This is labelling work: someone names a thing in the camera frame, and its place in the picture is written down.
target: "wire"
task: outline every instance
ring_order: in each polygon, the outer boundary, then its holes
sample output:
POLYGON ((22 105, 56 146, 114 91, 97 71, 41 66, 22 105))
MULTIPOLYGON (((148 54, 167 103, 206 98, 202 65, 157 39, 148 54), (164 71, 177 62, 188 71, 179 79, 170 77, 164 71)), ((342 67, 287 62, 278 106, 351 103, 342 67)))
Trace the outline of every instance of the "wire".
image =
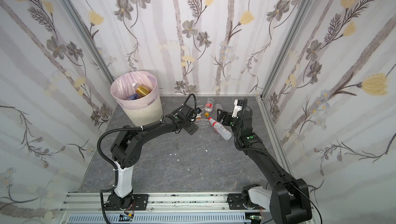
MULTIPOLYGON (((175 112, 175 111, 177 111, 177 110, 180 110, 180 109, 187 103, 187 101, 189 100, 189 98, 190 98, 191 95, 194 97, 194 107, 195 107, 194 109, 196 110, 196 109, 197 109, 197 100, 196 100, 196 98, 195 98, 195 94, 194 94, 194 93, 190 93, 190 94, 188 95, 188 97, 186 98, 186 100, 184 101, 184 104, 183 104, 181 107, 179 107, 178 109, 174 110, 173 112, 175 112)), ((104 201, 103 201, 103 193, 104 193, 104 192, 111 192, 112 190, 114 190, 114 189, 117 187, 117 184, 118 184, 118 167, 117 167, 117 165, 116 165, 116 163, 115 163, 114 161, 112 161, 110 158, 108 158, 108 157, 103 153, 103 151, 102 151, 102 149, 101 149, 101 143, 102 143, 103 138, 105 138, 107 135, 109 135, 109 134, 111 134, 111 133, 118 132, 118 131, 129 131, 129 130, 133 130, 133 131, 143 131, 143 130, 147 130, 147 129, 154 128, 154 127, 156 127, 156 126, 158 126, 158 125, 160 125, 160 124, 162 124, 162 120, 159 121, 158 123, 155 123, 155 124, 152 124, 152 125, 149 125, 149 126, 141 126, 141 127, 133 127, 133 128, 112 129, 112 130, 109 130, 109 131, 103 133, 103 134, 99 137, 98 142, 97 142, 97 144, 96 144, 97 152, 99 153, 99 155, 100 155, 103 159, 105 159, 105 161, 109 162, 109 163, 114 167, 114 172, 115 172, 114 185, 113 185, 113 187, 111 187, 110 189, 100 190, 100 191, 99 191, 100 200, 101 200, 101 207, 102 207, 102 214, 103 214, 103 218, 105 219, 106 224, 111 224, 111 223, 108 221, 107 216, 106 216, 106 213, 105 213, 105 205, 104 205, 104 201)))
MULTIPOLYGON (((244 98, 244 102, 243 102, 243 104, 242 104, 241 119, 242 119, 243 116, 244 116, 245 109, 246 109, 247 105, 248 105, 247 98, 244 98)), ((242 122, 239 122, 239 123, 238 123, 238 128, 236 129, 237 131, 240 129, 241 125, 242 125, 242 122)), ((257 151, 257 152, 261 152, 261 153, 267 155, 267 157, 270 159, 270 161, 271 161, 272 164, 275 166, 275 168, 277 168, 276 165, 275 165, 275 163, 273 162, 272 158, 268 155, 267 152, 262 151, 262 150, 260 150, 260 149, 256 149, 256 148, 240 148, 240 147, 238 146, 238 133, 235 133, 234 136, 235 136, 234 145, 235 145, 235 147, 236 147, 237 150, 240 150, 240 151, 254 150, 254 151, 257 151)), ((322 215, 320 214, 320 211, 319 211, 319 209, 316 207, 316 205, 311 201, 311 199, 309 199, 309 197, 307 197, 302 191, 300 191, 299 188, 295 187, 292 183, 290 183, 290 185, 293 186, 294 188, 296 188, 296 190, 298 190, 304 197, 306 197, 306 198, 314 205, 314 207, 316 208, 316 211, 318 212, 319 217, 320 217, 320 224, 322 224, 322 223, 323 223, 322 215)))
POLYGON ((320 224, 322 224, 322 223, 323 223, 322 215, 320 214, 320 211, 319 211, 319 209, 316 207, 316 205, 311 201, 311 199, 309 199, 309 197, 307 197, 302 191, 300 191, 299 188, 295 187, 293 184, 291 184, 291 186, 293 186, 294 188, 296 188, 296 190, 298 190, 304 197, 306 197, 306 198, 312 203, 312 205, 314 205, 314 207, 316 208, 316 211, 318 212, 319 217, 320 217, 320 224))
POLYGON ((261 223, 261 224, 268 223, 268 222, 272 221, 273 219, 274 219, 274 218, 271 218, 271 220, 268 220, 268 221, 266 221, 266 222, 263 222, 263 223, 261 223))

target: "black robotic arm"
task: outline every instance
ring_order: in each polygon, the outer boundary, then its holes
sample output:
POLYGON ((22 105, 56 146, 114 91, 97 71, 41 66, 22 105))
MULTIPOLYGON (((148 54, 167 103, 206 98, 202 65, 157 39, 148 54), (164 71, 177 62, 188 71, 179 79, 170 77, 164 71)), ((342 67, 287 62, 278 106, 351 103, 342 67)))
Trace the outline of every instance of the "black robotic arm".
MULTIPOLYGON (((185 129, 192 135, 198 129, 194 121, 197 113, 200 113, 201 110, 196 108, 196 101, 194 108, 186 105, 190 96, 193 96, 195 100, 195 95, 190 94, 180 108, 165 115, 160 122, 139 128, 126 125, 123 128, 108 131, 99 138, 98 153, 113 165, 116 175, 115 185, 111 189, 100 192, 104 216, 105 210, 122 210, 134 203, 131 178, 122 179, 120 177, 119 179, 118 176, 126 173, 128 169, 132 170, 133 165, 139 160, 142 146, 146 142, 165 133, 179 133, 181 129, 185 129), (111 146, 111 160, 102 152, 100 143, 106 135, 117 131, 120 133, 111 146), (106 204, 103 203, 103 192, 111 192, 106 204)), ((266 208, 269 207, 275 223, 294 224, 310 220, 312 213, 307 184, 302 179, 293 178, 267 152, 261 139, 253 132, 251 114, 245 113, 247 102, 246 98, 236 101, 235 111, 232 113, 217 110, 217 121, 232 128, 235 147, 257 164, 270 183, 272 193, 269 204, 262 205, 266 208)), ((258 192, 264 191, 261 188, 259 185, 244 187, 242 197, 247 208, 255 206, 257 203, 260 204, 261 201, 255 199, 257 199, 258 192)))

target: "floor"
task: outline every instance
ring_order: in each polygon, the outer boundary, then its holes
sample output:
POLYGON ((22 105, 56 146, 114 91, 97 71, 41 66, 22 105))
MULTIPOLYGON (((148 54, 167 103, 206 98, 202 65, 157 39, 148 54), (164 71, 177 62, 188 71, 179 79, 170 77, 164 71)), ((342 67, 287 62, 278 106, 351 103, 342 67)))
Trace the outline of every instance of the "floor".
MULTIPOLYGON (((234 109, 234 100, 243 97, 214 97, 224 110, 234 109)), ((161 97, 164 114, 179 107, 185 97, 161 97)), ((197 105, 205 97, 197 97, 197 105)), ((269 135, 255 97, 248 97, 253 110, 253 131, 262 139, 267 150, 274 155, 269 135)), ((118 106, 107 130, 121 128, 132 122, 118 106)), ((102 141, 102 151, 111 157, 110 147, 116 133, 102 141)), ((95 153, 78 192, 99 192, 114 183, 113 167, 95 153)), ((267 180, 256 164, 234 147, 234 140, 224 140, 210 125, 201 125, 194 135, 185 130, 168 133, 147 142, 140 160, 133 169, 132 185, 135 192, 169 191, 230 191, 267 180)))

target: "plastic bottle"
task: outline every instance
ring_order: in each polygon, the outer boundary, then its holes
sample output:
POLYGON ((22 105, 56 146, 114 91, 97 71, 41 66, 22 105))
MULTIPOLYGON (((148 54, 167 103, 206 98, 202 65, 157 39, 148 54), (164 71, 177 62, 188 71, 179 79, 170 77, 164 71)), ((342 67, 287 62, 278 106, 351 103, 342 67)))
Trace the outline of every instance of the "plastic bottle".
POLYGON ((138 85, 136 82, 134 82, 132 83, 132 87, 136 89, 136 93, 141 97, 145 97, 147 94, 151 93, 151 90, 143 84, 138 85))
POLYGON ((215 112, 217 113, 217 109, 223 109, 222 107, 221 107, 221 104, 215 104, 215 112))
POLYGON ((132 94, 129 96, 126 100, 136 100, 139 98, 139 95, 137 93, 132 94))
POLYGON ((213 118, 209 118, 209 122, 212 124, 212 126, 215 128, 215 131, 217 131, 221 136, 228 140, 232 137, 231 132, 229 132, 226 128, 224 128, 221 123, 216 122, 213 118))
POLYGON ((207 113, 213 111, 213 102, 214 102, 213 98, 207 98, 206 99, 205 111, 207 113))

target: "floral wallpaper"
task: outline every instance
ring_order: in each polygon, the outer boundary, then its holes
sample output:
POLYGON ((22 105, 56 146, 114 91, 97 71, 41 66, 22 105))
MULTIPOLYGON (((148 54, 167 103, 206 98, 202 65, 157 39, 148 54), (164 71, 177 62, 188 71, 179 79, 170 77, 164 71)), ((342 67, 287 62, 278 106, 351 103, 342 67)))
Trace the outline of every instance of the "floral wallpaper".
MULTIPOLYGON (((58 0, 0 6, 0 219, 52 223, 116 102, 58 0)), ((91 28, 103 21, 90 17, 91 28)))
POLYGON ((165 95, 259 95, 302 0, 71 0, 114 77, 165 95))
POLYGON ((396 222, 395 26, 394 0, 314 0, 265 96, 325 223, 396 222))

